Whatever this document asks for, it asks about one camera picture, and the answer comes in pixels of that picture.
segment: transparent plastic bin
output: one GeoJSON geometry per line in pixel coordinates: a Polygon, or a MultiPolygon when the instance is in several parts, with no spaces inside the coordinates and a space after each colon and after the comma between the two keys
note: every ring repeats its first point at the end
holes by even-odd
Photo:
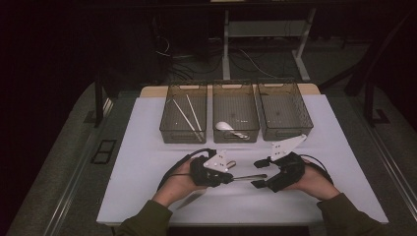
{"type": "Polygon", "coordinates": [[[159,126],[166,144],[206,143],[207,97],[206,81],[175,81],[170,84],[159,126]]]}
{"type": "Polygon", "coordinates": [[[310,134],[313,122],[294,80],[258,79],[256,97],[265,141],[310,134]]]}
{"type": "Polygon", "coordinates": [[[260,125],[251,81],[214,81],[212,114],[215,143],[255,143],[257,141],[260,125]],[[218,130],[216,128],[218,122],[227,123],[233,131],[218,130]]]}

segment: olive green sleeve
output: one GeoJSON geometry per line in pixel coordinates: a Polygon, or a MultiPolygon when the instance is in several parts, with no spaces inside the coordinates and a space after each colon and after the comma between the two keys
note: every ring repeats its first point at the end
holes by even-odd
{"type": "Polygon", "coordinates": [[[344,194],[318,203],[328,236],[385,236],[382,224],[359,211],[344,194]]]}
{"type": "Polygon", "coordinates": [[[117,236],[165,236],[172,211],[154,201],[148,201],[141,211],[122,222],[117,236]]]}

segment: white object in bin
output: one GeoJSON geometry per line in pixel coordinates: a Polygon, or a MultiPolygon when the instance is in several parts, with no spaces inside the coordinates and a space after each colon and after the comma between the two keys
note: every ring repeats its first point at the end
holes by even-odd
{"type": "Polygon", "coordinates": [[[207,169],[226,173],[229,170],[227,168],[226,150],[222,150],[220,153],[210,158],[203,166],[207,169]]]}
{"type": "Polygon", "coordinates": [[[230,133],[232,133],[233,135],[243,140],[249,140],[249,136],[244,135],[242,133],[235,132],[233,128],[224,121],[217,122],[217,124],[215,124],[215,128],[220,131],[230,131],[230,133]]]}
{"type": "Polygon", "coordinates": [[[272,143],[272,154],[270,155],[270,160],[275,161],[278,160],[291,151],[293,151],[297,146],[299,146],[303,141],[307,139],[306,135],[297,136],[294,138],[290,138],[287,140],[273,142],[272,143]]]}

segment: white tabletop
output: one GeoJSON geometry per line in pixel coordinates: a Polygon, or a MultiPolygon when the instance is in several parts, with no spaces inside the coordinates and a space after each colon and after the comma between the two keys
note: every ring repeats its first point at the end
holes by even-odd
{"type": "MultiPolygon", "coordinates": [[[[334,185],[360,210],[379,222],[387,217],[360,168],[324,95],[303,95],[314,123],[308,139],[294,152],[318,158],[334,185]]],[[[274,165],[257,169],[253,163],[270,155],[261,132],[254,144],[219,145],[212,140],[211,98],[208,99],[208,141],[205,145],[167,145],[159,133],[164,97],[137,99],[117,156],[97,222],[119,225],[139,212],[156,191],[163,174],[180,158],[200,148],[225,149],[235,177],[278,173],[274,165]]],[[[171,225],[311,225],[322,222],[317,200],[299,191],[274,193],[250,182],[232,182],[207,192],[186,206],[170,207],[171,225]]]]}

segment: white stick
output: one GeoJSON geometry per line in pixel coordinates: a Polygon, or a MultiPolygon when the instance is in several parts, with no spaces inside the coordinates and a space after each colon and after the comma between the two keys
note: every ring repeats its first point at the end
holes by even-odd
{"type": "Polygon", "coordinates": [[[197,139],[199,139],[199,141],[201,142],[202,139],[200,138],[200,136],[196,133],[196,130],[194,129],[194,126],[190,123],[190,121],[187,119],[187,116],[185,116],[184,112],[181,110],[181,107],[178,105],[177,101],[175,101],[175,99],[172,99],[175,103],[175,105],[177,106],[178,110],[181,112],[181,114],[183,115],[184,119],[187,121],[188,125],[190,126],[190,128],[194,131],[194,134],[196,134],[197,139]]]}
{"type": "Polygon", "coordinates": [[[202,127],[200,127],[199,120],[197,119],[196,113],[194,112],[194,108],[193,108],[193,105],[191,104],[190,97],[188,97],[188,94],[187,94],[187,99],[188,99],[188,103],[190,104],[191,111],[193,111],[194,119],[196,119],[197,126],[199,127],[199,131],[200,131],[202,127]]]}

